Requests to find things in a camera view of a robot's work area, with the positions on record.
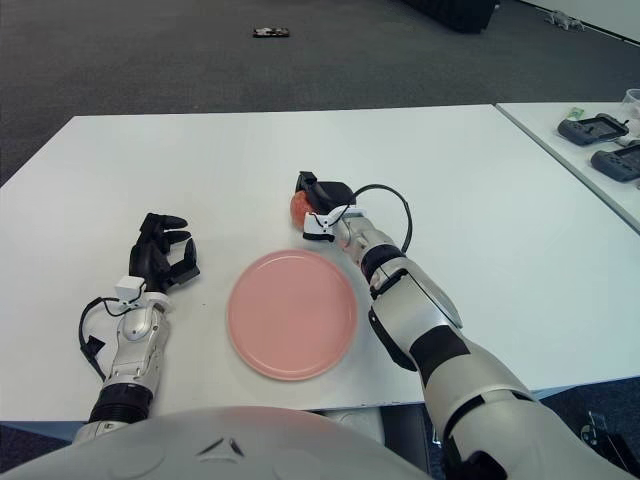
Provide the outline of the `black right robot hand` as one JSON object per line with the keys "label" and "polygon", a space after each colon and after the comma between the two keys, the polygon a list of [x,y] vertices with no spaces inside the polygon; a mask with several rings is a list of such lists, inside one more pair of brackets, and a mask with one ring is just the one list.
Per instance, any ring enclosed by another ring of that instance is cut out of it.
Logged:
{"label": "black right robot hand", "polygon": [[343,182],[320,181],[310,171],[300,171],[296,182],[296,192],[303,197],[315,213],[329,214],[333,209],[344,206],[353,195],[352,189]]}

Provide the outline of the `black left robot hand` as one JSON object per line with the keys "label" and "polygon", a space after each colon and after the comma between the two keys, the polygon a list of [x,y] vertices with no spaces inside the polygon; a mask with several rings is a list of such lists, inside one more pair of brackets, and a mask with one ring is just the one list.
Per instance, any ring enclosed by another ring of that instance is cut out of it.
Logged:
{"label": "black left robot hand", "polygon": [[[129,275],[143,278],[148,292],[166,294],[200,274],[197,250],[188,222],[177,216],[148,213],[139,229],[139,237],[131,248]],[[175,264],[168,260],[171,246],[183,243],[183,259]]]}

